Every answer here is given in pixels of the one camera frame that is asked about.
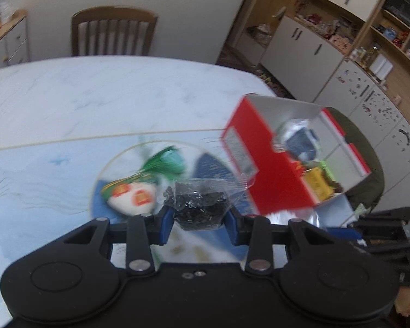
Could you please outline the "white pouch green tassel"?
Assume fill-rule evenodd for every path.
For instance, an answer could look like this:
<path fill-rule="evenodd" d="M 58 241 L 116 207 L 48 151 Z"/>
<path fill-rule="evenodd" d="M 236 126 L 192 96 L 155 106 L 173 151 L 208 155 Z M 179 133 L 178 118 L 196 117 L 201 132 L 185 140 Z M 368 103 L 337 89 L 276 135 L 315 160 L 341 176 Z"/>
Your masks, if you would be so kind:
<path fill-rule="evenodd" d="M 181 151 L 168 146 L 146 160 L 135 174 L 104 185 L 101 198 L 122 215 L 150 213 L 155 209 L 161 180 L 176 180 L 185 170 L 186 162 Z"/>

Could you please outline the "red white cardboard box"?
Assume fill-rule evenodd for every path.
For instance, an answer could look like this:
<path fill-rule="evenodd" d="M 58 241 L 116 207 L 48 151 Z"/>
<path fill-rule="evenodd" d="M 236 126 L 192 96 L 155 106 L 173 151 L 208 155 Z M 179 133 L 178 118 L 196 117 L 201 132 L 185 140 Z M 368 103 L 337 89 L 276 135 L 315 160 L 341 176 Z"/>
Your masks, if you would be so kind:
<path fill-rule="evenodd" d="M 345 131 L 328 109 L 287 98 L 245 95 L 221 141 L 237 171 L 254 181 L 249 194 L 261 215 L 322 204 L 303 179 L 307 167 L 273 146 L 276 130 L 290 119 L 309 119 L 321 145 L 318 159 L 325 162 L 344 191 L 370 174 L 367 162 L 345 139 Z"/>

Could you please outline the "clear bag black beads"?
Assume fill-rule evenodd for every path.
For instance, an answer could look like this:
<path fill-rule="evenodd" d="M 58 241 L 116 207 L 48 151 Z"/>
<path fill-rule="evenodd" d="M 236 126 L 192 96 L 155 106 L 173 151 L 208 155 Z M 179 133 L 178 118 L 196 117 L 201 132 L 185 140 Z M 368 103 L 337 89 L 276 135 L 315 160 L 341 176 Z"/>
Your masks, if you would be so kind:
<path fill-rule="evenodd" d="M 215 230 L 254 181 L 245 175 L 235 178 L 182 178 L 163 192 L 164 204 L 185 231 Z"/>

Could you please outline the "yellow packet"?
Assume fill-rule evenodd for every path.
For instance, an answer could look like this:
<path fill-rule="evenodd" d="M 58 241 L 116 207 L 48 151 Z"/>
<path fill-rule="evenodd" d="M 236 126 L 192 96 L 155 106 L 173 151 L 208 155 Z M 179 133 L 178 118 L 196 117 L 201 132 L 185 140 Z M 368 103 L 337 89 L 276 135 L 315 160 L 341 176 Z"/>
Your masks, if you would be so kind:
<path fill-rule="evenodd" d="M 308 169 L 303 174 L 303 179 L 320 202 L 329 200 L 343 192 L 343 187 L 321 167 Z"/>

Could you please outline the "dark blue white packet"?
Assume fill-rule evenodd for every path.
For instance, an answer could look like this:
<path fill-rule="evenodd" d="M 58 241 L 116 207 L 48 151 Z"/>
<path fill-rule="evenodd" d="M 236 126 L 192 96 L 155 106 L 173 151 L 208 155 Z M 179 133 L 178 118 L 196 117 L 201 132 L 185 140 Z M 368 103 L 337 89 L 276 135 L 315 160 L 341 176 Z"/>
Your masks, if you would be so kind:
<path fill-rule="evenodd" d="M 284 122 L 273 137 L 275 150 L 285 150 L 300 162 L 318 160 L 321 145 L 309 119 L 290 119 Z"/>

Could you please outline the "brown wooden dining chair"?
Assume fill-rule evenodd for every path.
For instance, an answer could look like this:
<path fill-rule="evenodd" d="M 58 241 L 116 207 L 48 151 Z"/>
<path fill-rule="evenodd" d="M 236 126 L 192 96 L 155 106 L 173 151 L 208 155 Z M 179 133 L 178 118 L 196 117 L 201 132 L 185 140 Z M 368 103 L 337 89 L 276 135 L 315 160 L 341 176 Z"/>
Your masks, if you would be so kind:
<path fill-rule="evenodd" d="M 138 7 L 100 6 L 71 19 L 73 56 L 150 54 L 158 15 Z"/>

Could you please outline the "white sideboard wooden top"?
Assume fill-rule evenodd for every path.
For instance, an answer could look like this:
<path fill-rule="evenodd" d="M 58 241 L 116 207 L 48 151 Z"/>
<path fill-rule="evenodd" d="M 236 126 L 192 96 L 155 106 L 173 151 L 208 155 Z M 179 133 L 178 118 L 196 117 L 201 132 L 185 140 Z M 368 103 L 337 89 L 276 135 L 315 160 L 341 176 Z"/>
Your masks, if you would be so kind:
<path fill-rule="evenodd" d="M 27 11 L 17 10 L 12 20 L 0 28 L 0 68 L 29 61 Z"/>

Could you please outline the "white wall cabinet unit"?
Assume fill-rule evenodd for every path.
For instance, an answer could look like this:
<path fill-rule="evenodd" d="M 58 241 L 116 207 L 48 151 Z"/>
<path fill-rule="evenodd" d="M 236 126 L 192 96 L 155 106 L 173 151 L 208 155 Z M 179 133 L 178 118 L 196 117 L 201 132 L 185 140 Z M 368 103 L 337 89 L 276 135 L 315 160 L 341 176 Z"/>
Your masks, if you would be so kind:
<path fill-rule="evenodd" d="M 244 0 L 228 43 L 294 98 L 349 116 L 386 192 L 410 185 L 410 0 Z"/>

